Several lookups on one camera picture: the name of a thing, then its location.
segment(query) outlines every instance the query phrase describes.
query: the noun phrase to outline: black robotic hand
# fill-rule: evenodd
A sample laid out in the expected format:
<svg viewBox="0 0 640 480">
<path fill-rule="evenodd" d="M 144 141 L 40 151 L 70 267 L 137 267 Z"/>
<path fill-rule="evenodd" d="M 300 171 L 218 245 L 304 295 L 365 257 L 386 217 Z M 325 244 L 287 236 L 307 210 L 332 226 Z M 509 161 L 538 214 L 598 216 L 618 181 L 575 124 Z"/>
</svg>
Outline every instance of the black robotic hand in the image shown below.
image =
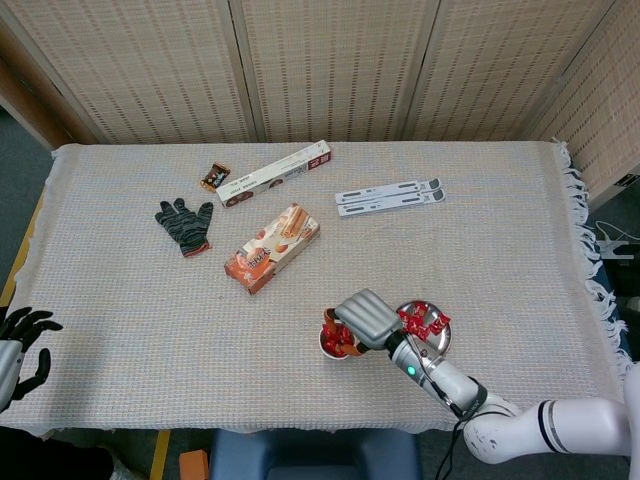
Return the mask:
<svg viewBox="0 0 640 480">
<path fill-rule="evenodd" d="M 0 411 L 6 410 L 13 400 L 22 400 L 26 394 L 42 385 L 49 376 L 51 354 L 40 350 L 35 375 L 20 382 L 20 368 L 25 353 L 45 330 L 62 330 L 62 325 L 46 320 L 53 313 L 31 307 L 20 308 L 8 317 L 7 307 L 0 308 Z"/>
</svg>

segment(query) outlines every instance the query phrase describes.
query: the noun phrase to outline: cable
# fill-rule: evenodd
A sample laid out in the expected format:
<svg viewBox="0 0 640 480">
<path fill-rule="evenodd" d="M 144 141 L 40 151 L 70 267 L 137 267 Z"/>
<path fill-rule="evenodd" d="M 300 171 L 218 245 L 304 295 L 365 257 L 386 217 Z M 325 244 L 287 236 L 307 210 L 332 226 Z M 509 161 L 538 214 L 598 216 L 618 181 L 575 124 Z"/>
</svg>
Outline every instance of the cable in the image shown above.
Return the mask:
<svg viewBox="0 0 640 480">
<path fill-rule="evenodd" d="M 447 453 L 444 455 L 442 462 L 440 462 L 440 466 L 438 467 L 438 471 L 436 472 L 435 480 L 447 480 L 447 478 L 449 477 L 449 475 L 451 475 L 451 472 L 453 471 L 453 449 L 456 446 L 456 443 L 460 438 L 460 435 L 462 435 L 462 433 L 464 432 L 464 426 L 460 428 L 460 425 L 464 423 L 466 426 L 466 424 L 471 420 L 473 420 L 474 418 L 483 417 L 484 415 L 501 415 L 503 417 L 508 417 L 508 415 L 500 412 L 484 412 L 484 413 L 478 413 L 477 415 L 474 415 L 472 418 L 466 421 L 459 420 L 458 423 L 456 423 L 455 426 L 453 427 L 453 431 L 451 432 L 451 441 L 449 442 L 449 448 L 447 448 Z M 449 468 L 447 469 L 444 476 L 440 478 L 440 473 L 442 473 L 442 468 L 444 467 L 444 464 L 446 463 L 447 459 L 449 459 Z"/>
<path fill-rule="evenodd" d="M 616 238 L 614 241 L 618 241 L 621 238 L 630 238 L 631 240 L 635 240 L 637 242 L 640 242 L 640 238 L 638 237 L 634 237 L 633 235 L 625 232 L 624 230 L 616 227 L 615 225 L 610 224 L 609 222 L 603 222 L 602 220 L 598 220 L 596 222 L 596 228 L 600 231 L 600 233 L 602 233 L 604 235 L 604 239 L 609 242 L 611 241 L 611 237 L 609 237 L 609 235 L 607 234 L 607 232 L 600 226 L 600 225 L 606 225 L 609 228 L 614 229 L 615 231 L 617 231 L 618 233 L 620 233 L 620 236 L 618 238 Z"/>
<path fill-rule="evenodd" d="M 456 446 L 456 443 L 463 431 L 462 429 L 460 429 L 461 424 L 462 420 L 458 421 L 458 423 L 456 423 L 453 427 L 453 431 L 451 432 L 451 441 L 449 442 L 449 448 L 447 448 L 447 453 L 444 455 L 442 462 L 440 462 L 440 466 L 438 467 L 438 471 L 436 472 L 435 480 L 446 480 L 453 471 L 453 449 Z M 444 467 L 447 459 L 449 460 L 449 468 L 447 469 L 444 476 L 440 478 L 440 473 L 442 473 L 442 468 Z"/>
<path fill-rule="evenodd" d="M 421 358 L 420 349 L 418 348 L 418 345 L 416 345 L 416 342 L 413 339 L 413 335 L 408 333 L 405 335 L 405 338 L 409 343 L 409 348 L 411 348 L 413 353 L 418 358 Z M 424 373 L 424 376 L 427 378 L 427 381 L 431 385 L 431 388 L 433 388 L 433 390 L 436 392 L 440 400 L 442 400 L 451 409 L 451 411 L 456 417 L 458 418 L 462 417 L 464 412 L 460 409 L 460 407 L 458 407 L 455 403 L 453 403 L 451 399 L 447 396 L 447 394 L 440 388 L 440 386 L 431 378 L 431 376 L 429 375 L 429 372 L 423 365 L 422 361 L 419 361 L 418 363 L 420 364 L 420 369 L 422 370 L 422 373 Z"/>
</svg>

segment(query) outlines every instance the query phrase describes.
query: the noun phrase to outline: striped glove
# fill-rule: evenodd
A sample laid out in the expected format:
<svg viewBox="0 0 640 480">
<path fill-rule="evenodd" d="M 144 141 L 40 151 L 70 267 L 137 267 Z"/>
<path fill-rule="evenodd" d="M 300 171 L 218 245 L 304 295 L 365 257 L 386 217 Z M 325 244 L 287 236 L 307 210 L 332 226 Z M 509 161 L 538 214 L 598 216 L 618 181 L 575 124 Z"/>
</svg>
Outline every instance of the striped glove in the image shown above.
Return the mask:
<svg viewBox="0 0 640 480">
<path fill-rule="evenodd" d="M 169 202 L 160 202 L 162 211 L 156 213 L 156 220 L 178 242 L 182 255 L 191 257 L 210 248 L 207 230 L 213 204 L 203 203 L 197 214 L 184 206 L 182 198 L 177 198 L 173 205 L 175 210 Z"/>
</svg>

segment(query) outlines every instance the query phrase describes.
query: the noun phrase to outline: tablecloth fringe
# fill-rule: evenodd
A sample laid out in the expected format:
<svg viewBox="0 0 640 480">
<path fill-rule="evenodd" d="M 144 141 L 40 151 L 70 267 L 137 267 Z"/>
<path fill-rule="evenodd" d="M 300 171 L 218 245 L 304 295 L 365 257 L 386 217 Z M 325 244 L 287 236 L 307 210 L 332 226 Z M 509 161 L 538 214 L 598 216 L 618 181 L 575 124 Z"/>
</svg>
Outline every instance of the tablecloth fringe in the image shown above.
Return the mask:
<svg viewBox="0 0 640 480">
<path fill-rule="evenodd" d="M 616 308 L 616 297 L 613 292 L 607 291 L 595 276 L 602 268 L 600 253 L 596 248 L 596 235 L 586 225 L 589 216 L 587 200 L 589 193 L 585 183 L 580 180 L 580 172 L 571 166 L 571 154 L 566 142 L 554 139 L 560 148 L 560 155 L 564 161 L 563 181 L 569 193 L 570 208 L 573 214 L 573 225 L 583 252 L 582 270 L 585 275 L 585 287 L 594 302 L 595 310 L 598 313 L 601 324 L 605 329 L 607 338 L 613 347 L 616 360 L 616 368 L 621 381 L 624 381 L 627 372 L 633 366 L 633 361 L 620 345 L 623 332 L 628 328 L 623 320 L 611 318 Z"/>
</svg>

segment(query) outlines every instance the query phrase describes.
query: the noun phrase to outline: white box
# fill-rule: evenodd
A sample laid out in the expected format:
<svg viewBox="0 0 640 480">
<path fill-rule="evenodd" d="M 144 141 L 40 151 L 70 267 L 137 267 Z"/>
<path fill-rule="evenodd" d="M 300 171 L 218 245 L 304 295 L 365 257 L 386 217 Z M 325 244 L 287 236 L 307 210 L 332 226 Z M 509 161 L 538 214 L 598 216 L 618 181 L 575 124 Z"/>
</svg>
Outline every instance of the white box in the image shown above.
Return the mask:
<svg viewBox="0 0 640 480">
<path fill-rule="evenodd" d="M 331 149 L 327 142 L 320 140 L 288 157 L 220 186 L 216 192 L 222 205 L 233 207 L 307 170 L 324 165 L 329 160 L 331 160 Z"/>
</svg>

